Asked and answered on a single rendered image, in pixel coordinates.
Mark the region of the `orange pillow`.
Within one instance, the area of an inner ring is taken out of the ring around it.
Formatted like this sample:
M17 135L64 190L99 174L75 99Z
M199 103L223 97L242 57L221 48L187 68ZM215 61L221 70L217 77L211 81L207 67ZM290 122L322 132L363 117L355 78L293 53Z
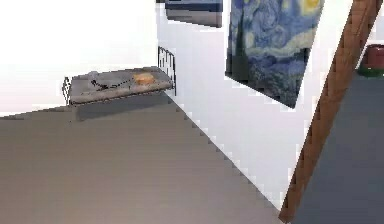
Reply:
M151 73L135 74L133 79L138 85L148 85L155 82L155 78Z

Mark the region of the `blue swirly night sky painting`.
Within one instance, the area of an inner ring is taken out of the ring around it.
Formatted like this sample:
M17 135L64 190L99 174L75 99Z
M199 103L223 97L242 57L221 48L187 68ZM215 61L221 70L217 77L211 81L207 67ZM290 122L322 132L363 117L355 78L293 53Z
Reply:
M324 0L231 0L225 75L296 106Z

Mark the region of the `blue and grey framed picture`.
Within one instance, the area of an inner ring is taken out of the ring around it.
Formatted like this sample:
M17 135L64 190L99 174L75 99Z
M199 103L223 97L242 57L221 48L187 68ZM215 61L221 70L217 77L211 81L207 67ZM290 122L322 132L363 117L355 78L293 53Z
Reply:
M156 0L168 20L208 27L222 26L223 0Z

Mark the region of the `dark red pot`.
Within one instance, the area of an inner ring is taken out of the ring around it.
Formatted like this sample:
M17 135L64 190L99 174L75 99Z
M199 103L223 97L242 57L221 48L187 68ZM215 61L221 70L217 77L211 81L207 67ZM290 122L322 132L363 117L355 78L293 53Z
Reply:
M382 77L384 75L384 44L367 46L358 67L358 74L365 77Z

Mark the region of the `grey bed with metal frame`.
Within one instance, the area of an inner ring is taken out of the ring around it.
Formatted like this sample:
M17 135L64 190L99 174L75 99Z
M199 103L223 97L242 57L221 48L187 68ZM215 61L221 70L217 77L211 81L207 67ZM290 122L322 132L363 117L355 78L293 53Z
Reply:
M62 85L63 97L67 105L82 105L169 89L176 90L175 65L175 55L159 46L156 66L98 72L99 75L95 78L88 76L88 73L65 77ZM151 73L155 82L148 85L136 84L133 76L141 73Z

